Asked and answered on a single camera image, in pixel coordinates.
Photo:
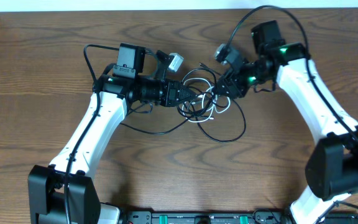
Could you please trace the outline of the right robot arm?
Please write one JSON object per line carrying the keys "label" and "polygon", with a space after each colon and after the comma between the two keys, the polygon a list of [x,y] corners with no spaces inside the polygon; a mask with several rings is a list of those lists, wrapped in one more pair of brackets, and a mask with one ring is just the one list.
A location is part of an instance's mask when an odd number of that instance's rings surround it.
{"label": "right robot arm", "polygon": [[319,76],[301,43],[288,44],[276,21],[252,28],[258,59],[250,62],[231,44],[215,59],[228,69],[215,93],[242,98],[267,81],[283,89],[312,134],[315,148],[305,167],[306,189],[281,216],[282,223],[323,223],[328,213],[358,193],[358,122],[344,111]]}

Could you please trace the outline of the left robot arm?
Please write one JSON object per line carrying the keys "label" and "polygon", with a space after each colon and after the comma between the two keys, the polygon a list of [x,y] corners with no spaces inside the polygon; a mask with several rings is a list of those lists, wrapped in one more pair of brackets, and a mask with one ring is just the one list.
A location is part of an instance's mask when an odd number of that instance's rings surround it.
{"label": "left robot arm", "polygon": [[178,53],[125,43],[116,51],[117,61],[92,77],[89,107],[66,146],[28,176],[32,223],[119,223],[120,209],[100,202],[93,183],[113,132],[136,101],[176,107],[195,97],[182,82],[166,78],[183,62]]}

